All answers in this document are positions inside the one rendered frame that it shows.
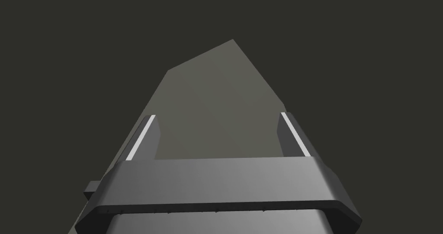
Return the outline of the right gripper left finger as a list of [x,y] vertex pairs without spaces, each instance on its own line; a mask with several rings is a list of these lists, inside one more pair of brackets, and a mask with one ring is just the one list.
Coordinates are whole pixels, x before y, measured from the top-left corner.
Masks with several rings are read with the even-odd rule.
[[131,135],[120,160],[153,160],[157,152],[161,131],[156,115],[147,115]]

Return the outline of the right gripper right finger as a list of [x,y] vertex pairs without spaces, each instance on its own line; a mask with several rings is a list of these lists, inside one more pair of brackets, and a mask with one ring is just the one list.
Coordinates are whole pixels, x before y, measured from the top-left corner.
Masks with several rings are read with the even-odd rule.
[[281,112],[277,136],[284,157],[313,157],[314,147],[290,112]]

